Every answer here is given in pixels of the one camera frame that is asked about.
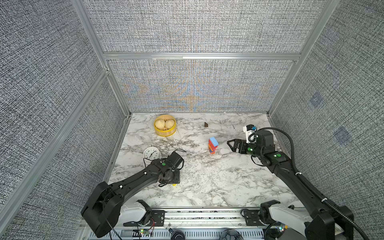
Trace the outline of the light blue rectangular block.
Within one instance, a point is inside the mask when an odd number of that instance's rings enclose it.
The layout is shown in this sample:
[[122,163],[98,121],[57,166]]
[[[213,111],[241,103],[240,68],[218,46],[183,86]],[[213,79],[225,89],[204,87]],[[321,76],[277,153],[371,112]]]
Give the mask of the light blue rectangular block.
[[214,148],[216,148],[219,145],[219,143],[214,137],[209,138],[209,144]]

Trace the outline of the red rectangular block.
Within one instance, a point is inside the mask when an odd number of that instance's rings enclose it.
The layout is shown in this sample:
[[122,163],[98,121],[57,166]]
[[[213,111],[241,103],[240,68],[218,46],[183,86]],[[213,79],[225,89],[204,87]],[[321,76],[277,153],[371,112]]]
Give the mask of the red rectangular block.
[[213,151],[216,150],[216,148],[217,148],[217,147],[214,147],[214,146],[211,145],[211,144],[209,144],[209,147],[210,147],[210,149],[213,150]]

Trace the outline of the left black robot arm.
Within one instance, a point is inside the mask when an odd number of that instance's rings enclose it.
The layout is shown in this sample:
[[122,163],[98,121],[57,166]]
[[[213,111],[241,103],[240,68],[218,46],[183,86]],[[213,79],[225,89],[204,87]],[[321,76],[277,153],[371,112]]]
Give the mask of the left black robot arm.
[[129,178],[112,184],[99,183],[81,210],[81,216],[97,238],[104,237],[114,230],[124,203],[135,194],[156,183],[159,187],[180,183],[184,163],[175,150],[166,158],[152,160]]

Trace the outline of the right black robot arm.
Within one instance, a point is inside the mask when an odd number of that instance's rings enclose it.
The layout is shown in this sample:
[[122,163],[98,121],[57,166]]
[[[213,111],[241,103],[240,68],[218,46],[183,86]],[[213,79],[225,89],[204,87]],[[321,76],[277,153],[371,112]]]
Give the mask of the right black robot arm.
[[328,199],[296,168],[292,157],[277,151],[272,131],[273,128],[263,128],[250,134],[246,140],[233,139],[227,144],[233,152],[258,158],[290,188],[308,213],[300,214],[273,200],[261,204],[260,221],[266,225],[284,224],[308,240],[352,240],[352,211]]

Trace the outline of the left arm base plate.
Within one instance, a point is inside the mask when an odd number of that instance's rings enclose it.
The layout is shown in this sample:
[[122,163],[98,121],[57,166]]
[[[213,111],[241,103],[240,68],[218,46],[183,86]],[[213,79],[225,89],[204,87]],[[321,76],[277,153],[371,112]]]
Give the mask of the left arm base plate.
[[124,227],[145,227],[149,228],[152,226],[163,227],[165,221],[165,211],[151,211],[144,214],[144,216],[138,222],[126,222],[123,223]]

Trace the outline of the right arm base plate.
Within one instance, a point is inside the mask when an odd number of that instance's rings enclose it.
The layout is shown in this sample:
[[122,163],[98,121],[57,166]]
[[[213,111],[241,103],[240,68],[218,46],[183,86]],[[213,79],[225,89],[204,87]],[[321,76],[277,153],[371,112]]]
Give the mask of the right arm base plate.
[[246,226],[248,226],[248,227],[263,226],[264,225],[260,221],[259,210],[242,209],[241,215],[243,216],[243,218],[246,222]]

